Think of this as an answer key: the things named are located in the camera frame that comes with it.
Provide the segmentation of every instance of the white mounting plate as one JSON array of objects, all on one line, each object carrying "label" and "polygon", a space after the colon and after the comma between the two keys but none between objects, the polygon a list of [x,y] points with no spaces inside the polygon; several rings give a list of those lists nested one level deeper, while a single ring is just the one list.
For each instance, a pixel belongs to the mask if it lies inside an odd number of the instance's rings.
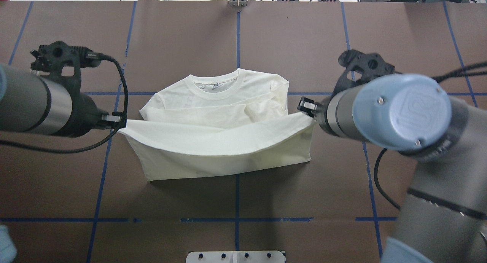
[{"label": "white mounting plate", "polygon": [[284,251],[190,252],[186,263],[286,263]]}]

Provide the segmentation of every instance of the white t-shirt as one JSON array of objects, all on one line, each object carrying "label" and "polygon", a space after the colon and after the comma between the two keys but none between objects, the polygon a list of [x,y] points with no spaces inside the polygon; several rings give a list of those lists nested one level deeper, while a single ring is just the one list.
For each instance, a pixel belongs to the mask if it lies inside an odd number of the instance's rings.
[{"label": "white t-shirt", "polygon": [[289,82],[237,69],[188,76],[156,93],[144,121],[120,129],[148,180],[229,175],[310,160],[310,117],[287,115]]}]

